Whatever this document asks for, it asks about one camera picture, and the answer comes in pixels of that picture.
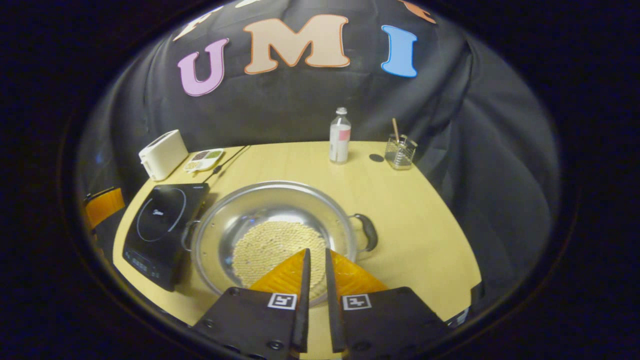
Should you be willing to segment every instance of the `black cloth backdrop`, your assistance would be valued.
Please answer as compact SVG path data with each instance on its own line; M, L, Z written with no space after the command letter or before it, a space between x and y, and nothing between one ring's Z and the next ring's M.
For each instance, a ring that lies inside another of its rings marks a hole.
M400 131L418 142L415 164L476 255L486 292L480 307L528 272L558 211L558 146L543 106L500 56L437 13L431 12L437 21L432 24L397 0L260 0L235 8L237 3L211 13L177 41L184 27L162 35L124 67L86 126L79 193L119 186L128 202L148 179L138 152L173 129L180 129L189 151L327 140L335 109L345 106L352 140L385 141L395 117ZM319 14L349 19L342 29L349 66L317 68L300 61L289 67L272 50L277 69L244 73L252 41L246 25L277 18L299 31ZM417 77L381 68L388 58L382 25L418 37ZM207 95L186 94L178 61L198 51L196 75L208 78L204 48L222 38L230 39L222 83Z

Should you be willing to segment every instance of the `table surface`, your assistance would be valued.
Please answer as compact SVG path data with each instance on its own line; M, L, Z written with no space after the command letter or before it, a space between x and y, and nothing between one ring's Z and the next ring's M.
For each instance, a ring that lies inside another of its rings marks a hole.
M328 142L252 145L211 176L209 206L230 192L272 180L297 181L321 190L352 215L363 213L374 223L378 246L358 256L357 263L389 288L409 286L441 319L448 320L471 303L471 288L481 276L474 253L457 221L429 181L414 166L393 170L386 162L369 159L384 155L384 142L350 142L349 159L342 165L329 158ZM221 164L241 147L229 147ZM182 168L164 181L148 180L128 205L113 244L113 263L150 301L183 322L194 325L217 296L187 261L175 291L166 291L141 275L122 257L129 226L147 195L157 184L201 183L211 170L189 174ZM362 227L353 222L358 242ZM326 303L309 311L308 353L303 359L330 359L332 354Z

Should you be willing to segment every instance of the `black induction cooker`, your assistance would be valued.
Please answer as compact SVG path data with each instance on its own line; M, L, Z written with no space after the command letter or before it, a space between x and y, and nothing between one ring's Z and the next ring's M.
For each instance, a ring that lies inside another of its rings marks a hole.
M154 187L129 227L122 257L158 286L173 291L186 254L183 237L208 193L209 185L200 183Z

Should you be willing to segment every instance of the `power cord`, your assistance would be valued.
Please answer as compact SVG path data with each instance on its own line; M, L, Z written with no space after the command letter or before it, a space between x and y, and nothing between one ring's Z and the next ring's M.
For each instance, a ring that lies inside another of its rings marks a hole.
M211 172L211 175L207 176L207 178L204 179L204 181L202 181L202 183L206 183L207 180L209 180L209 178L211 178L213 175L215 175L218 172L220 172L220 170L222 170L222 167L225 166L231 159L235 158L235 156L238 155L242 150L244 150L246 147L250 147L250 146L251 145L245 145L245 146L241 147L240 150L236 151L236 153L232 157L227 159L224 163L222 163L221 165L218 165L217 167L214 167L213 171Z

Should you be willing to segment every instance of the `white toaster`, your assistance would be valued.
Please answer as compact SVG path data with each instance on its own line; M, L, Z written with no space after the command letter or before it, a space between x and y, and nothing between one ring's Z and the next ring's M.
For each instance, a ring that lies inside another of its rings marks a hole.
M142 149L138 155L151 180L167 178L189 156L180 130L169 131Z

